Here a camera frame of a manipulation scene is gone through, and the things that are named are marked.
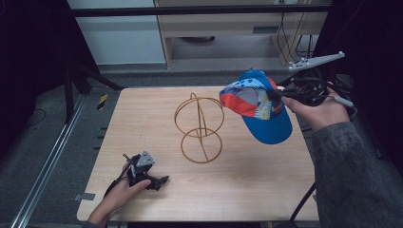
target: table surface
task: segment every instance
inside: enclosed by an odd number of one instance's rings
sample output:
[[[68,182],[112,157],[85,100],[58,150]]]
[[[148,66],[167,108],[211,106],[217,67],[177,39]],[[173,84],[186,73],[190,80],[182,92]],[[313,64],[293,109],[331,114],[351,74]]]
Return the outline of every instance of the table surface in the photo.
[[[314,167],[296,116],[288,111],[293,133],[285,142],[258,142],[240,115],[224,107],[217,135],[202,138],[208,163],[188,160],[181,151],[183,133],[199,126],[197,103],[175,111],[191,93],[219,98],[220,86],[126,88],[116,104],[101,150],[86,187],[94,200],[82,200],[77,218],[87,220],[107,187],[125,164],[123,154],[146,149],[155,160],[150,176],[169,180],[160,191],[144,190],[111,220],[120,221],[263,221],[287,220],[314,182]],[[221,123],[220,107],[200,100],[208,128]],[[198,138],[185,137],[183,150],[192,159],[205,159]],[[299,220],[318,220],[312,197],[299,212]]]

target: baseball cap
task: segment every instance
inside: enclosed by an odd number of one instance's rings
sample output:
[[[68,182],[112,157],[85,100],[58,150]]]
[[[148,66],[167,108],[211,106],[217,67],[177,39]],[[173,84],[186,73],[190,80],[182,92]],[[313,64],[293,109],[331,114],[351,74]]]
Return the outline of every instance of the baseball cap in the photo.
[[[261,143],[281,143],[293,127],[281,99],[269,99],[267,92],[278,89],[263,71],[249,70],[220,92],[220,100],[240,114],[252,135]]]

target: human hand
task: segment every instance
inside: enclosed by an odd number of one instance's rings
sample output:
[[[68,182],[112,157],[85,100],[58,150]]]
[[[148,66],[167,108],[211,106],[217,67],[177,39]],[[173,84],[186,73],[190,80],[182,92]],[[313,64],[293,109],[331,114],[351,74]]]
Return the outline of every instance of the human hand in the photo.
[[[100,204],[94,209],[88,218],[88,221],[99,226],[105,227],[110,215],[117,209],[124,206],[135,195],[143,191],[151,180],[142,180],[133,186],[129,186],[126,172],[122,179],[110,192],[104,197]]]
[[[332,124],[349,122],[346,107],[335,101],[335,96],[338,94],[329,87],[328,91],[329,97],[318,106],[308,106],[286,97],[282,97],[281,100],[291,111],[304,118],[314,131]]]

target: gray floor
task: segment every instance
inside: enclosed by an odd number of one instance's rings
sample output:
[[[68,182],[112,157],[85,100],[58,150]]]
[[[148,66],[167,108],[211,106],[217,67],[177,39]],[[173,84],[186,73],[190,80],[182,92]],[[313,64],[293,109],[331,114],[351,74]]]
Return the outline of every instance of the gray floor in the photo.
[[[177,39],[172,56],[170,69],[139,69],[124,74],[109,72],[104,76],[119,85],[133,87],[225,86],[236,81],[249,68],[262,69],[277,82],[290,75],[286,66],[280,63],[272,41],[265,36],[216,37],[215,41],[208,43]],[[92,91],[89,95],[79,95],[75,91],[75,102],[84,100],[84,105],[43,193],[35,202],[29,218],[31,227],[83,224],[76,218],[80,202],[74,197],[85,191],[102,137],[119,98],[119,91],[93,80],[90,82]],[[106,104],[102,110],[97,110],[104,94],[108,94]],[[64,88],[56,87],[42,94],[37,99],[36,108],[12,147],[11,157],[1,161],[0,227],[9,227],[13,221],[63,130],[66,117]],[[365,136],[359,120],[356,124]],[[309,131],[305,132],[310,146],[309,134]],[[369,138],[365,140],[372,146]]]

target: cap brim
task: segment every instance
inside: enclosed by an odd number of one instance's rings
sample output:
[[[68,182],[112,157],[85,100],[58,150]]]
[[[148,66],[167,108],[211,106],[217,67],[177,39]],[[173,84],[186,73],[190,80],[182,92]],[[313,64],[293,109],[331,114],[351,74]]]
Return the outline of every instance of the cap brim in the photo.
[[[285,106],[281,105],[280,113],[273,120],[259,120],[242,116],[252,135],[261,143],[277,144],[290,137],[293,127]]]

